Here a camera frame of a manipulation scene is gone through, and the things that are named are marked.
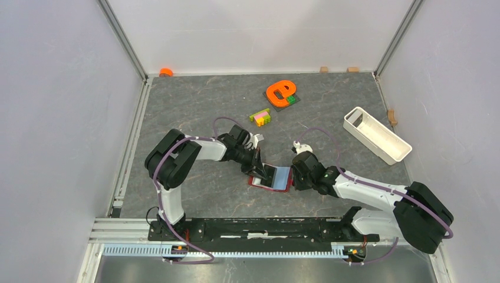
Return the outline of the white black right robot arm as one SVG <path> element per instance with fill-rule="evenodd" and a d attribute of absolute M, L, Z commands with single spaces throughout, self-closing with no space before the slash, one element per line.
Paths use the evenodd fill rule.
<path fill-rule="evenodd" d="M 341 167 L 324 167 L 310 151 L 298 153 L 291 168 L 297 190 L 313 189 L 373 207 L 361 208 L 341 223 L 341 234 L 349 241 L 368 234 L 398 237 L 433 254 L 444 239 L 452 237 L 453 214 L 423 183 L 404 186 L 373 181 Z"/>

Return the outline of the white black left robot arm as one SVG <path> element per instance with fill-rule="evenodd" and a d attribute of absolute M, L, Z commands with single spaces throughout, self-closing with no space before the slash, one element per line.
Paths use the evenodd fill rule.
<path fill-rule="evenodd" d="M 182 208 L 181 185 L 197 160 L 233 161 L 241 172 L 271 181 L 275 169 L 261 160 L 259 136 L 239 125 L 217 137 L 199 137 L 171 129 L 148 154 L 144 166 L 159 197 L 157 220 L 163 233 L 171 240 L 185 234 L 185 211 Z"/>

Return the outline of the red leather card holder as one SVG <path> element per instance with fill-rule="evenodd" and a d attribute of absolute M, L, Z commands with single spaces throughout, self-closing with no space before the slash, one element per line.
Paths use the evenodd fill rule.
<path fill-rule="evenodd" d="M 292 185 L 292 170 L 290 167 L 273 166 L 265 163 L 264 169 L 268 178 L 263 180 L 250 176 L 248 184 L 272 192 L 288 192 Z"/>

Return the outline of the dark credit card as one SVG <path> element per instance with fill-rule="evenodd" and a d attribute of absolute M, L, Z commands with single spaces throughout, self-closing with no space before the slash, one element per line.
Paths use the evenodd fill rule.
<path fill-rule="evenodd" d="M 271 189 L 276 192 L 287 192 L 289 190 L 290 167 L 276 167 Z"/>

